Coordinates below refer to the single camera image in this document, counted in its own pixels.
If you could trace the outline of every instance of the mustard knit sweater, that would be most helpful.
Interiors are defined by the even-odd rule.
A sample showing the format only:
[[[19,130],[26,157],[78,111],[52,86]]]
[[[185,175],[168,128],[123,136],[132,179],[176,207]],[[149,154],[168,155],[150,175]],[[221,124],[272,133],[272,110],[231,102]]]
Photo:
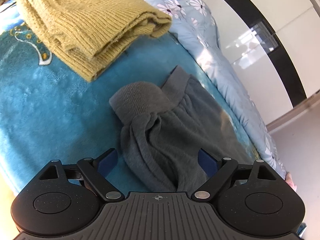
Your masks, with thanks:
[[[143,0],[17,0],[39,39],[87,81],[140,35],[166,33],[171,17]]]

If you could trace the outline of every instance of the ribbed black surface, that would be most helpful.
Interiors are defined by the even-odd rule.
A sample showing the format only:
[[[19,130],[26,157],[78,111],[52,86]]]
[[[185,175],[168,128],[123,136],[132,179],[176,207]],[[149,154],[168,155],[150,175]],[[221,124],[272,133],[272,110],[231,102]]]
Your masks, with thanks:
[[[48,238],[22,233],[15,240]],[[51,240],[254,240],[229,228],[207,203],[185,193],[137,193],[104,206],[96,220],[79,232]],[[297,240],[294,234],[277,238]]]

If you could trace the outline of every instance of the crosshair marking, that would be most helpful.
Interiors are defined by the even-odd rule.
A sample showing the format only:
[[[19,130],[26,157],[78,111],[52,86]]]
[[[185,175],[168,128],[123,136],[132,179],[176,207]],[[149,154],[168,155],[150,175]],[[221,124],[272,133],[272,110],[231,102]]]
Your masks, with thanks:
[[[160,195],[157,195],[157,196],[155,196],[155,199],[159,201],[159,200],[163,199],[163,197]]]

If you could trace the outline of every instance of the floor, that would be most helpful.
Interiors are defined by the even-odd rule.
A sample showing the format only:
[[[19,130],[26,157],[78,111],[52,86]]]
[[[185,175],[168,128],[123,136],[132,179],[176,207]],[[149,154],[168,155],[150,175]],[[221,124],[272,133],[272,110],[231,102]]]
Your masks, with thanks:
[[[271,136],[306,207],[303,238],[320,239],[320,102],[272,131]]]
[[[0,174],[0,236],[1,240],[12,240],[19,233],[10,214],[14,195]]]

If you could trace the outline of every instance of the person's hand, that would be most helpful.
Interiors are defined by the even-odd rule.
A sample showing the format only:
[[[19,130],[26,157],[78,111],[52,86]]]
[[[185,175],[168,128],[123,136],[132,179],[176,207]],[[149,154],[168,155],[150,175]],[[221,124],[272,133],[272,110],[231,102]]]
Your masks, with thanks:
[[[285,176],[285,182],[288,183],[288,185],[294,190],[297,191],[297,185],[295,185],[292,181],[292,175],[290,172],[287,172],[287,175]]]

